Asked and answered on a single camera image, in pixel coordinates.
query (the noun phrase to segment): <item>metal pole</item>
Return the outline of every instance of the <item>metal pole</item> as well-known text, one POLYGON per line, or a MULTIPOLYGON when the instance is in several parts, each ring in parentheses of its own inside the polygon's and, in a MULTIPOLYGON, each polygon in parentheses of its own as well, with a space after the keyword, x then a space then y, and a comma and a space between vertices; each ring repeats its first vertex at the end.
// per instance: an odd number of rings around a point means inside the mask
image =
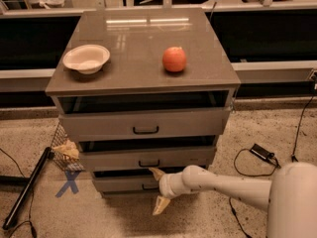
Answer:
POLYGON ((17 215, 18 215, 20 209, 22 208, 23 203, 27 199, 29 192, 32 189, 32 187, 33 187, 37 177, 39 176, 40 171, 41 171, 43 165, 45 164, 47 158, 49 157, 50 153, 51 153, 50 147, 47 147, 44 150, 44 152, 42 153, 40 160, 38 161, 36 167, 34 168, 32 174, 29 178, 29 182, 26 184, 24 189, 21 191, 16 203, 14 204, 13 208, 11 209, 11 212, 9 213, 8 217, 5 219, 5 222, 2 226, 2 228, 4 230, 8 230, 9 228, 14 226, 15 220, 17 219, 17 215))
POLYGON ((7 5, 3 2, 3 0, 0 0, 0 15, 5 14, 7 11, 7 5))

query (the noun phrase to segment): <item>drawer front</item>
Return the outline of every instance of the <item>drawer front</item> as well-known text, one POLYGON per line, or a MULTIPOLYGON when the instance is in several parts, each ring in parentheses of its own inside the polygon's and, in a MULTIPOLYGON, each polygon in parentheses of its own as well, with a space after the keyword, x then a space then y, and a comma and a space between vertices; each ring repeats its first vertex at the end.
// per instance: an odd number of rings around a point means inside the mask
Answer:
MULTIPOLYGON (((184 167, 162 168, 167 174, 182 172, 184 167)), ((159 191, 159 182, 149 170, 128 170, 92 173, 93 184, 100 192, 159 191)))
POLYGON ((112 151, 80 153, 80 162, 90 172, 135 170, 160 167, 208 167, 215 156, 214 147, 112 151))
POLYGON ((60 115, 74 142, 159 138, 166 136, 221 135, 229 108, 185 111, 60 115))
POLYGON ((159 191, 159 182, 153 176, 94 179, 93 184, 100 192, 159 191))

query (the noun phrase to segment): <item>drawer handle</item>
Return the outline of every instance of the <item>drawer handle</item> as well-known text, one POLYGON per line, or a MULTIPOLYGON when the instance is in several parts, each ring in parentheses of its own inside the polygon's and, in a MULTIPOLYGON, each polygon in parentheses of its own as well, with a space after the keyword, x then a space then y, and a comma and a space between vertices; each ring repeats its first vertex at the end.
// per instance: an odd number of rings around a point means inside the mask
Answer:
POLYGON ((141 163, 141 161, 139 161, 139 167, 140 168, 155 168, 155 167, 158 167, 158 166, 159 166, 159 160, 158 160, 158 162, 155 165, 143 165, 141 163))
POLYGON ((158 190, 159 186, 156 187, 145 187, 144 184, 142 184, 142 190, 158 190))
POLYGON ((159 126, 157 126, 153 131, 138 130, 136 127, 133 127, 133 132, 134 134, 137 134, 137 135, 156 134, 158 131, 159 131, 159 126))

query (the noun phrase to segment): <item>floor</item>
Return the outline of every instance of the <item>floor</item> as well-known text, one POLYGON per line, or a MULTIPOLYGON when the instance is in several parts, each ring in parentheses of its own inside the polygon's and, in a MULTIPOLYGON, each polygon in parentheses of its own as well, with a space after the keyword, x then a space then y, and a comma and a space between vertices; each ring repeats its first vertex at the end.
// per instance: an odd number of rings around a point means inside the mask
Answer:
MULTIPOLYGON (((226 130, 218 142, 218 152, 209 171, 239 176, 234 158, 239 150, 253 143, 274 152, 283 166, 290 162, 297 125, 309 98, 239 99, 226 130)), ((52 107, 0 109, 0 148, 12 156, 28 177, 45 147, 50 146, 58 124, 52 107)), ((307 107, 298 137, 296 157, 317 165, 317 101, 307 107)), ((249 174, 269 173, 271 166, 244 152, 237 161, 239 170, 249 174)), ((19 176, 15 164, 0 153, 0 176, 19 176)), ((172 201, 166 211, 152 216, 156 196, 118 196, 102 198, 82 172, 75 180, 78 192, 70 187, 62 192, 65 173, 47 161, 34 188, 31 217, 39 238, 110 237, 245 237, 231 213, 228 197, 216 191, 184 195, 172 201)), ((9 214, 19 188, 0 185, 1 226, 9 214)), ((31 200, 26 202, 19 223, 28 219, 31 200)), ((245 231, 252 237, 265 237, 266 213, 233 200, 245 231)), ((0 237, 12 230, 0 229, 0 237)), ((23 225, 12 237, 32 237, 23 225)))

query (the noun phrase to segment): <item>blue tape mark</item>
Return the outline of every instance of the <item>blue tape mark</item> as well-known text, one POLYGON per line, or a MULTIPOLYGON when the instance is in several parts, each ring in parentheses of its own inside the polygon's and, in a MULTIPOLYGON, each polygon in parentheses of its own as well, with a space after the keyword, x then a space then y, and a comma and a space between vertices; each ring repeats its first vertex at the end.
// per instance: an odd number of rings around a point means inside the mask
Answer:
POLYGON ((67 189, 70 187, 72 193, 76 194, 79 192, 79 189, 77 187, 77 184, 75 182, 75 179, 78 177, 80 174, 80 171, 76 171, 74 173, 71 173, 69 171, 65 172, 67 182, 63 185, 63 187, 59 190, 59 192, 56 194, 56 197, 61 197, 67 189))

